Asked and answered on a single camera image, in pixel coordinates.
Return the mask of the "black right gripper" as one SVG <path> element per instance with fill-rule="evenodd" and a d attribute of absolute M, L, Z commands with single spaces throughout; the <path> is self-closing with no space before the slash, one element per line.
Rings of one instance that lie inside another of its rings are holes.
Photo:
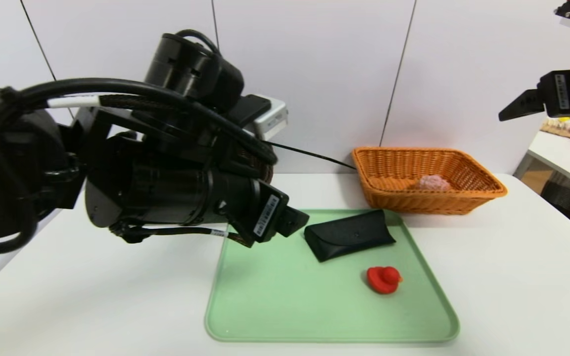
<path fill-rule="evenodd" d="M 498 119 L 505 122 L 545 111 L 551 118 L 570 117 L 570 70 L 541 77 L 540 90 L 525 90 L 498 113 Z"/>

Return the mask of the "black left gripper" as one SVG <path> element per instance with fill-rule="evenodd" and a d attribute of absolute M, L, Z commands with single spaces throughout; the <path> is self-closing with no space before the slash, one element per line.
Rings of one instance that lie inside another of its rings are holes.
<path fill-rule="evenodd" d="M 228 223 L 234 230 L 228 239 L 247 248 L 276 232 L 289 237 L 309 221 L 308 214 L 287 206 L 283 192 L 257 178 L 209 170 L 207 183 L 207 222 Z"/>

